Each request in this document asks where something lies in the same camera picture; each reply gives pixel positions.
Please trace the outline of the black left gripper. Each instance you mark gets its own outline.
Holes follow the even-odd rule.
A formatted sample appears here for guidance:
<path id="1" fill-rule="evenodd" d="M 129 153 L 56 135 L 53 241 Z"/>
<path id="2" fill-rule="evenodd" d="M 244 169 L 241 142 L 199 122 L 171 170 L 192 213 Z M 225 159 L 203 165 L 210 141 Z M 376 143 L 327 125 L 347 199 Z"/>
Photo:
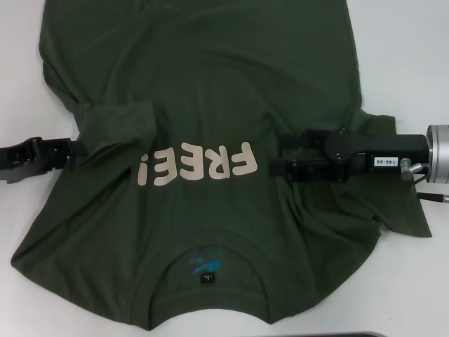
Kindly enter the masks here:
<path id="1" fill-rule="evenodd" d="M 23 143 L 1 148 L 1 180 L 7 184 L 63 169 L 72 157 L 85 157 L 81 141 L 70 138 L 44 140 L 30 138 Z"/>

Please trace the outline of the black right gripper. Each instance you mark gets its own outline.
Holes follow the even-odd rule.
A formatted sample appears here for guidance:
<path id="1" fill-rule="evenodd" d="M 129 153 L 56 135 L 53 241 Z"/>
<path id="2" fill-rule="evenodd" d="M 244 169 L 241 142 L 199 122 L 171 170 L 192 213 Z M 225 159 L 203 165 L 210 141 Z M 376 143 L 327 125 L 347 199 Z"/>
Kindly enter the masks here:
<path id="1" fill-rule="evenodd" d="M 312 160 L 271 159 L 271 176 L 293 182 L 326 180 L 345 182 L 364 173 L 397 173 L 405 180 L 431 175 L 430 149 L 424 135 L 367 136 L 348 131 L 304 130 L 280 137 L 282 148 L 322 148 L 325 158 Z"/>

